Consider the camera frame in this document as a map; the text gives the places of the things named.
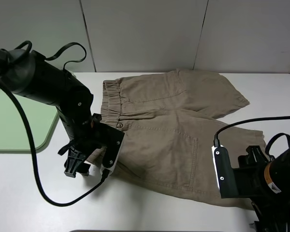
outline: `shorts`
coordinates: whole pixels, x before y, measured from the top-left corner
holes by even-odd
[[[216,72],[176,70],[104,81],[102,122],[125,132],[112,176],[198,202],[252,209],[249,199],[221,199],[211,147],[226,124],[216,120],[249,104]],[[219,136],[232,167],[262,131],[230,128]],[[98,166],[103,153],[88,161]]]

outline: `panel seam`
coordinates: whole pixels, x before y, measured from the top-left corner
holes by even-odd
[[[194,70],[195,62],[197,60],[197,54],[198,54],[198,51],[199,51],[199,46],[200,46],[200,41],[201,41],[201,36],[202,36],[202,31],[203,31],[203,26],[204,26],[204,21],[205,21],[205,16],[206,16],[206,12],[207,12],[208,2],[209,2],[209,0],[207,0],[207,4],[206,4],[206,8],[205,8],[205,13],[204,13],[204,18],[203,18],[202,28],[201,28],[201,32],[200,32],[198,47],[197,47],[197,52],[195,54],[195,58],[194,58],[194,63],[193,63],[192,70]]]
[[[86,36],[87,36],[87,40],[88,40],[88,44],[89,44],[89,51],[90,51],[90,55],[91,55],[92,62],[93,62],[93,68],[95,69],[95,72],[97,72],[95,60],[93,58],[93,52],[92,52],[92,48],[91,48],[91,43],[90,43],[88,29],[87,29],[87,23],[86,23],[85,14],[84,14],[83,5],[82,5],[82,1],[81,0],[79,0],[79,4],[81,6],[81,11],[82,11],[82,15],[83,15],[83,21],[84,21]]]

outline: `black robotic arm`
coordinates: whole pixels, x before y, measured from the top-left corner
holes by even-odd
[[[67,44],[51,58],[46,58],[37,51],[30,52],[30,41],[23,42],[9,52],[0,49],[0,88],[7,94],[10,93],[10,98],[15,98],[11,94],[13,93],[57,108],[70,139],[58,152],[63,155],[68,151],[64,171],[67,176],[75,177],[76,172],[88,175],[90,165],[84,161],[95,149],[107,147],[101,165],[105,179],[114,170],[124,133],[100,123],[101,115],[91,114],[93,95],[65,66],[63,70],[59,70],[46,62],[57,58],[73,45],[82,47],[78,43]]]
[[[290,135],[279,133],[274,136],[267,144],[265,154],[259,146],[249,146],[247,155],[238,157],[239,168],[234,169],[218,135],[227,128],[248,122],[285,119],[290,116],[254,118],[227,125],[216,133],[212,147],[221,197],[250,198],[259,219],[252,224],[257,232],[290,232]],[[269,153],[270,148],[282,136],[286,136],[289,149],[275,159]]]

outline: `green cutting mat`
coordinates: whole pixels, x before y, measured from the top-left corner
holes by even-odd
[[[37,152],[47,147],[58,122],[57,110],[15,95],[23,107],[33,134]],[[0,153],[28,153],[29,142],[21,117],[6,94],[0,90]]]

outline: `cable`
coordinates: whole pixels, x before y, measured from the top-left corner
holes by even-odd
[[[80,59],[80,60],[70,60],[70,61],[65,62],[64,65],[63,65],[63,70],[66,71],[66,65],[67,65],[68,63],[70,63],[70,62],[79,63],[79,62],[82,62],[84,59],[86,59],[86,57],[87,57],[87,51],[86,51],[86,49],[84,48],[84,46],[82,46],[80,43],[77,43],[77,42],[68,43],[68,44],[64,45],[61,49],[59,49],[59,50],[58,50],[58,51],[57,51],[53,56],[48,57],[48,58],[46,58],[45,60],[47,60],[47,61],[52,61],[52,60],[57,59],[58,57],[61,56],[61,54],[62,54],[65,50],[67,50],[69,47],[72,47],[72,46],[74,46],[74,45],[78,45],[78,46],[80,46],[80,47],[84,50],[85,55],[84,55],[84,57],[83,57],[82,59]]]
[[[229,124],[223,128],[221,128],[220,130],[218,130],[215,134],[215,139],[214,139],[214,147],[219,147],[220,146],[220,142],[219,142],[219,139],[218,139],[218,135],[230,128],[230,127],[234,127],[234,126],[237,126],[237,125],[241,125],[241,124],[244,124],[244,123],[248,123],[248,122],[259,122],[259,121],[273,121],[273,120],[286,120],[286,119],[290,119],[290,116],[280,116],[280,117],[258,117],[258,118],[252,118],[252,119],[248,119],[248,120],[244,120],[244,121],[239,121],[239,122],[235,122],[235,123],[232,123],[232,124]]]
[[[21,49],[21,48],[23,48],[24,46],[26,46],[27,45],[27,48],[26,48],[26,50],[25,50],[25,52],[23,53],[23,54],[21,54],[17,59],[15,59],[15,60],[12,60],[10,63],[9,63],[9,65],[11,65],[11,66],[13,66],[13,65],[15,65],[15,64],[18,64],[19,62],[21,62],[22,61],[22,59],[23,58],[25,58],[28,54],[29,54],[29,52],[31,51],[31,49],[32,49],[32,43],[30,42],[30,41],[24,41],[23,43],[21,43],[19,46],[17,46],[15,49]]]
[[[9,91],[9,89],[3,85],[2,83],[0,83],[0,89],[6,93],[6,95],[11,99],[11,101],[14,103],[16,109],[18,110],[21,119],[24,123],[25,129],[26,129],[26,133],[28,136],[28,140],[29,140],[29,146],[30,146],[30,151],[31,151],[31,156],[32,156],[32,165],[33,165],[33,173],[34,173],[34,178],[35,178],[35,182],[37,184],[38,190],[40,192],[40,194],[42,195],[42,197],[50,204],[54,205],[54,206],[59,206],[59,207],[66,207],[66,206],[70,206],[72,204],[75,204],[76,202],[78,202],[79,200],[83,199],[84,197],[86,197],[87,195],[89,195],[90,193],[92,193],[94,190],[96,190],[104,181],[105,179],[108,177],[109,175],[109,170],[104,169],[103,173],[102,173],[102,178],[101,181],[95,186],[93,187],[91,190],[89,190],[88,192],[86,192],[85,194],[83,194],[82,196],[80,196],[79,198],[75,199],[74,201],[68,202],[68,203],[57,203],[53,200],[51,200],[44,192],[42,184],[41,184],[41,180],[39,177],[39,171],[38,171],[38,162],[37,162],[37,153],[35,150],[35,145],[34,145],[34,140],[33,140],[33,136],[32,136],[32,132],[31,132],[31,128],[28,122],[28,119],[26,117],[26,114],[23,110],[23,108],[21,107],[20,103],[18,102],[18,100],[16,99],[16,97],[13,95],[13,93],[11,93]]]

